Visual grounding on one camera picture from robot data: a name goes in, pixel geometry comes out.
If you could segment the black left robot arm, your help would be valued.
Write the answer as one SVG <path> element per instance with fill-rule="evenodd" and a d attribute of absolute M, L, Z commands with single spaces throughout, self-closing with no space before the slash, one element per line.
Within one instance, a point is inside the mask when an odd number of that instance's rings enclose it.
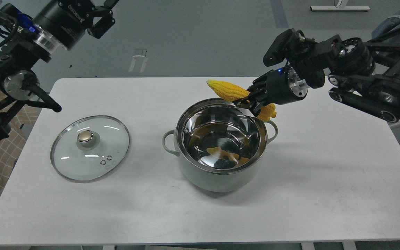
<path fill-rule="evenodd" d="M 61 106 L 39 84 L 32 67 L 49 62 L 57 48 L 70 50 L 84 33 L 101 38 L 114 24 L 117 0 L 96 6 L 91 0 L 51 0 L 35 16 L 7 3 L 0 7 L 0 141 L 24 107 L 60 112 Z"/>

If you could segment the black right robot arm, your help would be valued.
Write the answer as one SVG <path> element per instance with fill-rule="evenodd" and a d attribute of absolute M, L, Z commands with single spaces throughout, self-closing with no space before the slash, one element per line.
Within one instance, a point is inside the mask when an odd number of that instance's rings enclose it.
<path fill-rule="evenodd" d="M 339 35 L 316 42 L 302 31 L 289 29 L 278 35 L 267 50 L 263 63 L 284 67 L 255 79 L 249 95 L 235 106 L 261 114 L 268 104 L 302 101 L 309 88 L 317 89 L 326 79 L 333 84 L 330 97 L 347 106 L 390 123 L 400 120 L 400 42 L 389 39 L 400 29 L 363 42 L 342 40 Z"/>

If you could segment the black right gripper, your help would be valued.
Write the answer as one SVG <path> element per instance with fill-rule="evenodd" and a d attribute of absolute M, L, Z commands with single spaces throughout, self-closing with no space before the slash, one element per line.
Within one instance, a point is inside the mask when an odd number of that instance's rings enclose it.
<path fill-rule="evenodd" d="M 252 82 L 247 90 L 236 85 L 239 94 L 232 102 L 242 105 L 253 117 L 261 114 L 270 103 L 277 105 L 302 101 L 308 93 L 308 84 L 294 69 L 270 70 Z"/>

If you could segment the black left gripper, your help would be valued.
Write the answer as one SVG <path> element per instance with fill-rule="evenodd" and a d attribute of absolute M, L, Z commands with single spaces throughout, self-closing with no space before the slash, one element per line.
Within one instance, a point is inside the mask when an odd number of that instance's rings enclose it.
<path fill-rule="evenodd" d="M 112 9 L 118 0 L 105 0 L 95 6 L 91 0 L 51 0 L 34 17 L 33 22 L 71 50 L 88 34 L 99 39 L 115 24 Z M 93 24 L 93 19 L 100 19 Z"/>

